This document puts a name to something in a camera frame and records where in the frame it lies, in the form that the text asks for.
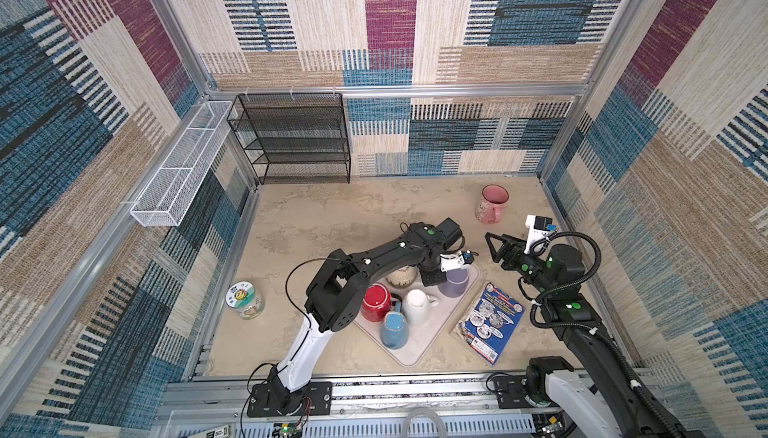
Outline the lavender purple mug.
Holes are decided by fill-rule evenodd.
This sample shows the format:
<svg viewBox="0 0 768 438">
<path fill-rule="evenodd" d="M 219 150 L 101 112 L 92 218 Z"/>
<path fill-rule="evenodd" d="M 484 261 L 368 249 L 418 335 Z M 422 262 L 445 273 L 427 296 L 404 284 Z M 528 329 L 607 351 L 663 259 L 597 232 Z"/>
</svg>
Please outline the lavender purple mug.
<svg viewBox="0 0 768 438">
<path fill-rule="evenodd" d="M 469 283 L 469 271 L 464 268 L 448 270 L 446 281 L 438 285 L 438 291 L 445 297 L 460 297 L 466 291 Z"/>
</svg>

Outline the pink cartoon mug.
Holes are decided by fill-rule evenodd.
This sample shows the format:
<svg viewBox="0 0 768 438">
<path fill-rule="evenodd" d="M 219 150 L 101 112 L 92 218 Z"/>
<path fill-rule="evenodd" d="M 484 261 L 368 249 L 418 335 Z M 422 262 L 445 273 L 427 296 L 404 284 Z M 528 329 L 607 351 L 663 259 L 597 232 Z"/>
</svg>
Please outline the pink cartoon mug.
<svg viewBox="0 0 768 438">
<path fill-rule="evenodd" d="M 476 208 L 476 218 L 486 224 L 496 224 L 502 220 L 502 215 L 510 194 L 506 188 L 498 184 L 488 184 L 481 192 Z"/>
</svg>

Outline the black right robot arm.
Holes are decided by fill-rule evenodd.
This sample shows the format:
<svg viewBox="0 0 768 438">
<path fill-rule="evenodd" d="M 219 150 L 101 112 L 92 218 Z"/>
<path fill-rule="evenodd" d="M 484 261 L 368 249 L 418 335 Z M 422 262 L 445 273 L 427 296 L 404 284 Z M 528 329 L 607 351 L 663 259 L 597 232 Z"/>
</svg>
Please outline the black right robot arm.
<svg viewBox="0 0 768 438">
<path fill-rule="evenodd" d="M 583 263 L 579 249 L 564 243 L 568 232 L 548 232 L 528 243 L 507 234 L 486 233 L 492 260 L 516 271 L 534 287 L 529 319 L 538 329 L 551 330 L 579 360 L 591 378 L 589 391 L 576 372 L 558 357 L 530 361 L 526 370 L 529 401 L 558 405 L 587 437 L 700 437 L 686 428 L 648 389 L 611 337 L 580 287 L 601 264 L 597 242 L 573 232 L 590 245 L 594 258 Z"/>
</svg>

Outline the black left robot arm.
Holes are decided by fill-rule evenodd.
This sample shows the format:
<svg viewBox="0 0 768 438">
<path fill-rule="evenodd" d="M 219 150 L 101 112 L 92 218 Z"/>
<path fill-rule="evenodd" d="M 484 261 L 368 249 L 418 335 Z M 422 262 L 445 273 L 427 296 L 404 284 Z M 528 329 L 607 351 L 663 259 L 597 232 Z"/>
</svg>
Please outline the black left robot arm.
<svg viewBox="0 0 768 438">
<path fill-rule="evenodd" d="M 367 290 L 406 266 L 417 267 L 429 285 L 440 283 L 446 279 L 441 257 L 463 247 L 459 224 L 446 218 L 438 225 L 408 224 L 400 236 L 370 250 L 349 254 L 336 249 L 321 258 L 307 286 L 306 301 L 297 308 L 303 316 L 300 331 L 285 358 L 249 390 L 242 414 L 249 418 L 326 414 L 322 398 L 331 393 L 332 384 L 313 383 L 314 368 L 335 333 L 358 316 Z"/>
</svg>

